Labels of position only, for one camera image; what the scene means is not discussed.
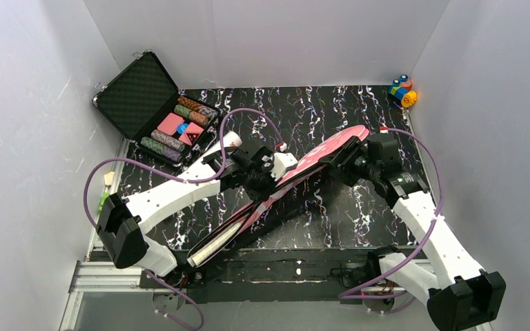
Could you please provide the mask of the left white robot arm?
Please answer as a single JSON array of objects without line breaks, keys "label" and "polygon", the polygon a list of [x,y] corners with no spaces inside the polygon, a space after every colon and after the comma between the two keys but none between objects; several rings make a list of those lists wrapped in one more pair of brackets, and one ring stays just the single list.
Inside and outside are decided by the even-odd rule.
[{"label": "left white robot arm", "polygon": [[179,176],[159,186],[126,198],[110,195],[98,218],[97,235],[117,269],[137,266],[166,276],[180,262],[166,244],[149,237],[157,224],[232,188],[242,187],[255,201],[267,198],[295,164],[293,155],[268,148],[249,156],[238,146],[215,145]]}]

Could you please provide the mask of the pink racket bag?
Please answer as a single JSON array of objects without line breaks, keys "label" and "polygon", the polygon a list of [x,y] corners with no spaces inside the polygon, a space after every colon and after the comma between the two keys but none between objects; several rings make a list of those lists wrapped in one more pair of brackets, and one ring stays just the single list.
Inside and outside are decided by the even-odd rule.
[{"label": "pink racket bag", "polygon": [[273,193],[264,201],[252,201],[239,209],[235,214],[229,217],[223,224],[219,225],[216,230],[212,231],[207,237],[197,243],[194,248],[198,249],[202,244],[207,243],[213,239],[220,232],[225,230],[228,226],[241,223],[242,226],[237,233],[239,235],[250,230],[254,222],[256,222],[262,214],[264,214],[272,205],[280,200],[289,190],[300,184],[301,182],[308,179],[311,175],[321,172],[325,169],[325,165],[322,165],[319,160],[322,157],[334,152],[340,146],[346,143],[351,137],[358,137],[365,139],[369,135],[369,130],[364,126],[353,126],[342,130],[321,144],[313,148],[310,152],[305,154],[297,163],[294,170],[287,172],[279,181],[276,182],[276,186],[273,189]]}]

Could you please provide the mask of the white shuttlecock tube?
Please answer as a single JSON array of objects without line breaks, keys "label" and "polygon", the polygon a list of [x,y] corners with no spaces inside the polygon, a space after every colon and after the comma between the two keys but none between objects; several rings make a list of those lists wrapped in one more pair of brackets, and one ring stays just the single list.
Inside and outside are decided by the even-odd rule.
[{"label": "white shuttlecock tube", "polygon": [[199,160],[206,163],[213,160],[222,160],[221,145],[225,148],[241,146],[242,140],[239,135],[233,131],[227,132],[221,139],[216,138],[214,143],[200,156]]}]

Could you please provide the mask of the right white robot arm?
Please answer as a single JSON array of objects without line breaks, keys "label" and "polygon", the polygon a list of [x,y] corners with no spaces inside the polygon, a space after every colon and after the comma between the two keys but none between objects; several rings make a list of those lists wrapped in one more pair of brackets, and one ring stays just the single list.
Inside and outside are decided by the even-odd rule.
[{"label": "right white robot arm", "polygon": [[489,330],[498,316],[506,282],[499,272],[487,272],[464,249],[422,177],[402,165],[393,132],[351,137],[321,160],[345,184],[370,181],[419,241],[409,254],[393,246],[370,252],[366,281],[339,297],[363,299],[363,288],[388,279],[426,306],[437,329]]}]

